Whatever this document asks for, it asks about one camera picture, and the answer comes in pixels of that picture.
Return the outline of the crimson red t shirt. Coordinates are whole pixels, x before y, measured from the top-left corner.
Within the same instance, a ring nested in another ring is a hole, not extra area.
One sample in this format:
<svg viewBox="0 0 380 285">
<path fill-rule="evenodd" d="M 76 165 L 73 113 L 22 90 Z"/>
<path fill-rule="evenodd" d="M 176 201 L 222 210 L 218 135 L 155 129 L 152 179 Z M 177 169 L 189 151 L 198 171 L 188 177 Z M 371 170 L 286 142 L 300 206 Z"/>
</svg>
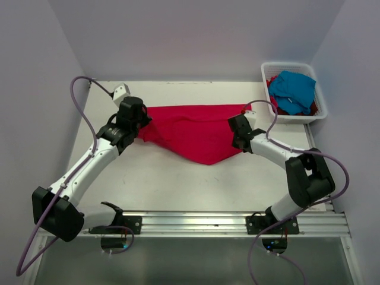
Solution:
<svg viewBox="0 0 380 285">
<path fill-rule="evenodd" d="M 239 154 L 232 146 L 228 119 L 241 113 L 243 104 L 149 107 L 152 121 L 138 134 L 145 143 L 174 152 L 204 165 Z"/>
</svg>

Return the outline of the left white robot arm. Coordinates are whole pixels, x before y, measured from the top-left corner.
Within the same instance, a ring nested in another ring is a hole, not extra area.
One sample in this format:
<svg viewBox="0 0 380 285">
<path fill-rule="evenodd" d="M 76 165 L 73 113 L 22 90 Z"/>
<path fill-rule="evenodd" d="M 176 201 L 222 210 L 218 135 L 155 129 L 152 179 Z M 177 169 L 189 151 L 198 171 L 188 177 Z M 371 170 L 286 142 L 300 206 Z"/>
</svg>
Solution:
<svg viewBox="0 0 380 285">
<path fill-rule="evenodd" d="M 141 98 L 125 97 L 118 112 L 101 127 L 80 161 L 50 187 L 38 187 L 33 192 L 33 218 L 37 227 L 65 242 L 72 241 L 82 230 L 94 227 L 119 232 L 124 225 L 121 208 L 109 202 L 82 210 L 78 205 L 98 175 L 133 143 L 139 130 L 150 121 Z"/>
</svg>

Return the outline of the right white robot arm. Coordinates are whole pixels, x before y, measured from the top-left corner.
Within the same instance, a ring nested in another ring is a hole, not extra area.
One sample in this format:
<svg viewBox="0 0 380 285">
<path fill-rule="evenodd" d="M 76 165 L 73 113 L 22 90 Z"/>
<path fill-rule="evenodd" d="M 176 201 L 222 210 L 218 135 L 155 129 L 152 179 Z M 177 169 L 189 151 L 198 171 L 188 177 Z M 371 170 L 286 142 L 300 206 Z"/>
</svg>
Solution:
<svg viewBox="0 0 380 285">
<path fill-rule="evenodd" d="M 317 149 L 297 153 L 286 145 L 270 141 L 262 129 L 255 129 L 255 115 L 246 112 L 228 120 L 233 132 L 232 146 L 244 153 L 259 155 L 280 166 L 286 172 L 288 193 L 268 207 L 264 214 L 253 213 L 248 224 L 258 230 L 278 233 L 286 225 L 285 218 L 311 206 L 335 190 L 335 182 Z"/>
</svg>

